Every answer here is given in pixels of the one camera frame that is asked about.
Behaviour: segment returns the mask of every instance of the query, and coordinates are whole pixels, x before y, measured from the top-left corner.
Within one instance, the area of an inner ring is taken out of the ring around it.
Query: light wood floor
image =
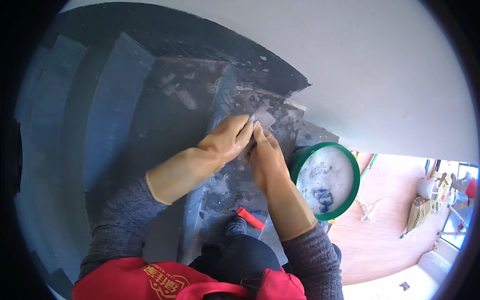
[[[360,171],[370,158],[361,154]],[[421,227],[405,233],[410,206],[417,197],[416,186],[425,177],[425,158],[379,155],[372,169],[360,183],[359,197],[368,205],[379,199],[376,223],[363,223],[364,213],[355,201],[329,232],[330,240],[342,251],[343,285],[356,284],[385,277],[417,264],[436,241],[436,233],[448,216],[446,205]],[[431,160],[429,175],[434,161]]]

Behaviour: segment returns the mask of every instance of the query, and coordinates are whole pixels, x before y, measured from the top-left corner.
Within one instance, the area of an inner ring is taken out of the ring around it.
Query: shoe
[[[241,216],[235,216],[227,223],[226,236],[231,237],[245,233],[247,233],[247,222]]]

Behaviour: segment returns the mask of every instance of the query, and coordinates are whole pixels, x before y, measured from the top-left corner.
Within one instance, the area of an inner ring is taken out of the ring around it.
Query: green bucket rim
[[[300,170],[303,167],[303,164],[305,164],[307,159],[310,156],[312,156],[313,153],[325,147],[335,147],[341,150],[343,153],[345,153],[345,155],[349,158],[350,162],[352,163],[352,169],[353,169],[353,184],[352,184],[352,190],[350,191],[350,194],[348,195],[347,199],[336,210],[334,210],[333,212],[324,213],[322,215],[315,215],[315,218],[317,218],[317,220],[319,221],[333,220],[341,216],[344,212],[346,212],[347,209],[349,209],[350,206],[352,205],[355,198],[357,197],[357,193],[360,187],[360,169],[359,169],[357,160],[348,149],[334,142],[318,143],[311,147],[305,147],[297,150],[292,155],[292,160],[290,163],[290,166],[291,166],[290,178],[292,179],[295,186],[297,186],[297,179],[298,179]]]

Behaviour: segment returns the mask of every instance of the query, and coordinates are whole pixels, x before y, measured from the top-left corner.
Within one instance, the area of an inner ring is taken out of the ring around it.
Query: yellow rubber glove
[[[145,179],[153,198],[171,205],[237,157],[252,136],[253,124],[247,123],[248,118],[223,119],[197,148],[184,150],[148,171]]]
[[[247,156],[253,177],[268,201],[268,212],[281,241],[294,239],[317,223],[305,198],[290,179],[278,141],[255,122],[257,146]]]

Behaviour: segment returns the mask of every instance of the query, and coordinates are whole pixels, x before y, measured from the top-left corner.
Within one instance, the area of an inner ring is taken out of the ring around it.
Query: gray sleeve
[[[78,280],[107,261],[142,257],[144,235],[155,216],[167,205],[153,199],[141,178],[107,200],[99,224],[92,233],[88,255],[80,265]]]
[[[308,300],[343,299],[340,263],[320,224],[295,239],[282,242],[282,246]]]

